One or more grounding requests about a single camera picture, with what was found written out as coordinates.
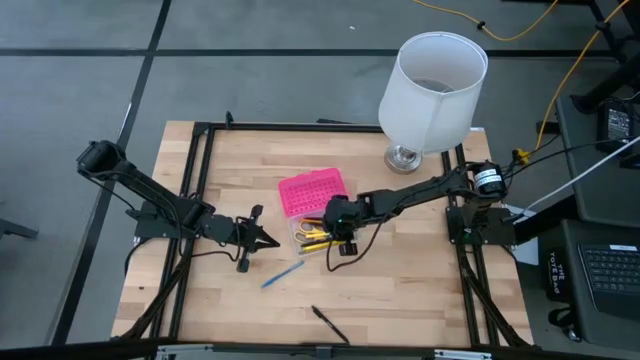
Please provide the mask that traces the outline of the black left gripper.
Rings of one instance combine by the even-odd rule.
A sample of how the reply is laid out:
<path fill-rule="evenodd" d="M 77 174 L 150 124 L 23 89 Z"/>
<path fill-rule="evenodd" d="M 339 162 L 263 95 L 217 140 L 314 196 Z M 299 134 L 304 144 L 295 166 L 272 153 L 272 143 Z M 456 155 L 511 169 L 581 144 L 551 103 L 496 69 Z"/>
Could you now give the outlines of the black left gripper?
<path fill-rule="evenodd" d="M 248 218 L 238 216 L 236 218 L 237 256 L 236 271 L 246 273 L 249 270 L 249 256 L 256 250 L 278 248 L 280 243 L 271 237 L 262 226 L 257 225 L 257 220 L 262 214 L 263 206 L 255 205 Z"/>

